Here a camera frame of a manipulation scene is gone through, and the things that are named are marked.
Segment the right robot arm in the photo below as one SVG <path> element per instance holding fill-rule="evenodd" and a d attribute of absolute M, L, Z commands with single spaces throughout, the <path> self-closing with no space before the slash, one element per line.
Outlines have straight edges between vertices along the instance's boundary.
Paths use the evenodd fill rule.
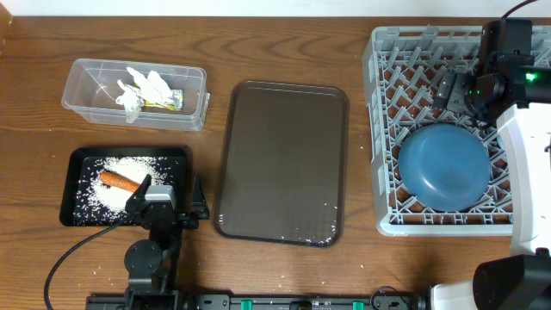
<path fill-rule="evenodd" d="M 480 264 L 465 282 L 438 284 L 425 309 L 550 307 L 550 70 L 531 53 L 533 23 L 503 17 L 483 26 L 479 67 L 443 76 L 436 109 L 495 126 L 508 163 L 513 206 L 509 257 Z"/>

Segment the dark blue plate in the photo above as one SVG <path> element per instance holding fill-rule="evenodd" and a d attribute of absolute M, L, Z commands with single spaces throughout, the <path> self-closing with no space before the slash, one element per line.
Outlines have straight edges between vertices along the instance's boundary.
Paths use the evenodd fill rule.
<path fill-rule="evenodd" d="M 409 135 L 399 150 L 398 168 L 408 193 L 441 212 L 473 206 L 486 193 L 491 174 L 489 154 L 480 140 L 445 123 Z"/>

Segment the white wrapper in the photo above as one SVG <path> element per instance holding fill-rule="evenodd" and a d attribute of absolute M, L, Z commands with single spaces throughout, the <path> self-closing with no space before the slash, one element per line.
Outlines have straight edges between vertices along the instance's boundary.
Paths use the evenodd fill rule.
<path fill-rule="evenodd" d="M 126 123 L 133 123 L 138 119 L 144 101 L 162 102 L 172 95 L 172 89 L 156 71 L 149 71 L 145 76 L 132 67 L 126 70 L 132 76 L 133 84 L 125 84 L 120 79 L 117 81 L 123 94 L 115 99 L 115 103 L 124 107 Z"/>

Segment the orange carrot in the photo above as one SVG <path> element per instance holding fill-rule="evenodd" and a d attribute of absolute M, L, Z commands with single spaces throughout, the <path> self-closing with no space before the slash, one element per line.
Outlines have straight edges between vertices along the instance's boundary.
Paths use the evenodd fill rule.
<path fill-rule="evenodd" d="M 123 189 L 131 193 L 135 192 L 139 188 L 138 183 L 109 171 L 102 172 L 99 175 L 99 179 L 102 183 L 108 185 L 109 187 Z"/>

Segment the white rice pile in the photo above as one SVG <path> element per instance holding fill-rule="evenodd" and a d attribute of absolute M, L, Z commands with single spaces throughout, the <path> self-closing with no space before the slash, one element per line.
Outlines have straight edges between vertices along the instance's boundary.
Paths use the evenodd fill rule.
<path fill-rule="evenodd" d="M 72 211 L 77 226 L 109 226 L 122 218 L 130 192 L 111 187 L 100 180 L 111 172 L 137 184 L 149 175 L 153 185 L 176 187 L 185 174 L 185 163 L 178 157 L 92 157 L 84 161 L 77 180 L 76 205 Z"/>

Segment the silver green snack wrapper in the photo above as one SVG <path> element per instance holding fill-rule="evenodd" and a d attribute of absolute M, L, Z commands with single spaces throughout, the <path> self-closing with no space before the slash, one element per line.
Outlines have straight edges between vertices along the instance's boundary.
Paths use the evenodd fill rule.
<path fill-rule="evenodd" d="M 162 102 L 148 102 L 144 101 L 144 106 L 148 108 L 161 108 L 171 111 L 179 111 L 184 104 L 184 96 L 182 90 L 172 90 L 172 95 Z"/>

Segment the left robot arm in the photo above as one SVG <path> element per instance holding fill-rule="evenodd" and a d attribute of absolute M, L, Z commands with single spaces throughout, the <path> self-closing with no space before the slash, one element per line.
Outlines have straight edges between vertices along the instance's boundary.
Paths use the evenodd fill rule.
<path fill-rule="evenodd" d="M 186 309 L 186 294 L 176 289 L 177 262 L 184 230 L 194 230 L 210 217 L 201 176 L 195 175 L 191 209 L 176 209 L 175 190 L 153 185 L 146 176 L 127 200 L 130 221 L 149 232 L 147 239 L 132 244 L 124 257 L 128 271 L 125 309 Z"/>

